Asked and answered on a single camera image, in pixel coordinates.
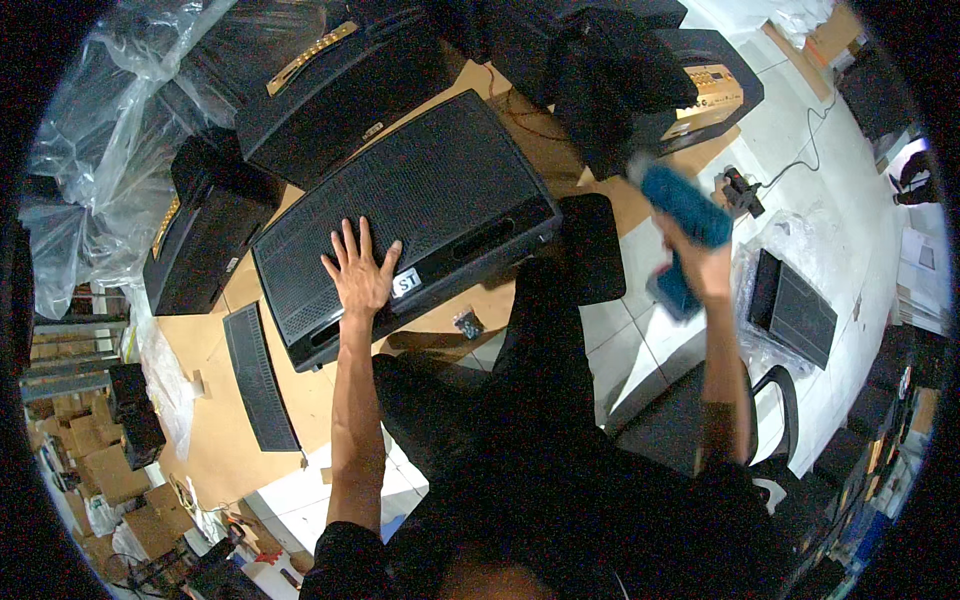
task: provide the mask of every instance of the blue brush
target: blue brush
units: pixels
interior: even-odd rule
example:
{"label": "blue brush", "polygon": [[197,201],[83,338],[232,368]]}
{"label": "blue brush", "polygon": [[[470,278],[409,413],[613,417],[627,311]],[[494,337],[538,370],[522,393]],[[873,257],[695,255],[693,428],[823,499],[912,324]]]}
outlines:
{"label": "blue brush", "polygon": [[[730,242],[733,219],[727,211],[646,153],[638,152],[630,159],[627,180],[643,192],[654,208],[673,217],[694,243],[714,249]],[[677,321],[688,321],[702,306],[686,282],[676,251],[669,270],[647,279],[647,291]]]}

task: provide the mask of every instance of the gold control panel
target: gold control panel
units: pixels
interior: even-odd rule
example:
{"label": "gold control panel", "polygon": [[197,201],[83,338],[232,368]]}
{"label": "gold control panel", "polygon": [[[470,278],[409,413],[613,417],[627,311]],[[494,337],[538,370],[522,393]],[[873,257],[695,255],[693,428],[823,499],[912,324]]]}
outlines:
{"label": "gold control panel", "polygon": [[690,108],[677,108],[677,121],[670,126],[660,141],[722,123],[743,106],[743,88],[726,66],[722,64],[688,66],[684,67],[684,71],[700,92],[697,96],[697,104]]}
{"label": "gold control panel", "polygon": [[301,52],[298,57],[291,60],[290,64],[280,69],[280,72],[277,73],[273,79],[267,82],[267,93],[270,94],[271,98],[276,96],[279,91],[283,89],[283,87],[286,86],[295,75],[297,75],[297,72],[300,71],[300,69],[310,62],[315,56],[320,54],[322,50],[329,48],[344,37],[347,37],[356,31],[357,24],[353,21],[347,21],[329,34],[318,39],[316,42],[311,44],[309,48]]}
{"label": "gold control panel", "polygon": [[180,210],[180,197],[174,194],[174,200],[170,202],[170,207],[167,208],[167,214],[163,215],[163,221],[160,222],[160,229],[156,231],[153,246],[154,260],[157,260],[160,255],[160,244],[163,242],[163,234],[167,232],[167,228],[170,227],[170,222],[173,221],[178,210]]}

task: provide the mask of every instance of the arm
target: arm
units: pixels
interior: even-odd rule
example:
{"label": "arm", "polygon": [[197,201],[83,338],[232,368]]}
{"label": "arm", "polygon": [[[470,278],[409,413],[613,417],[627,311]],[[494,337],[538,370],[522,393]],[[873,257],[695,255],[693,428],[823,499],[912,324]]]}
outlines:
{"label": "arm", "polygon": [[710,251],[692,244],[670,217],[658,214],[655,220],[665,243],[680,255],[686,280],[707,311],[705,458],[743,465],[749,452],[751,413],[733,325],[731,246]]}
{"label": "arm", "polygon": [[344,306],[337,382],[333,387],[333,488],[326,522],[349,521],[379,535],[386,455],[380,432],[380,403],[373,387],[373,315],[390,296],[400,243],[394,242],[379,268],[373,261],[367,219],[360,218],[359,253],[348,219],[344,219],[343,231],[343,243],[336,231],[330,233],[340,268],[329,257],[322,258]]}

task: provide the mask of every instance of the red object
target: red object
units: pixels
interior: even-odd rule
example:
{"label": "red object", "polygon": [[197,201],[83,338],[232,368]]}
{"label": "red object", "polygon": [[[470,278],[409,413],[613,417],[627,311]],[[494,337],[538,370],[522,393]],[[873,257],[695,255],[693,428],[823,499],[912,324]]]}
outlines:
{"label": "red object", "polygon": [[280,555],[283,554],[283,550],[277,550],[273,554],[268,554],[266,552],[261,552],[253,561],[255,563],[270,563],[270,566],[276,564],[276,559],[280,558]]}

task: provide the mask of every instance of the black shirt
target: black shirt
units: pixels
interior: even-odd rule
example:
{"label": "black shirt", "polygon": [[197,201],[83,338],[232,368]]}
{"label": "black shirt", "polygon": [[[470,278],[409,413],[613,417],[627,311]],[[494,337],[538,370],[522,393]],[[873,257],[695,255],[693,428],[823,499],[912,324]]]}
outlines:
{"label": "black shirt", "polygon": [[386,545],[329,524],[300,598],[435,598],[466,545],[521,564],[558,598],[734,597],[770,586],[769,518],[744,468],[690,480],[618,450],[541,444],[476,457],[430,492]]}

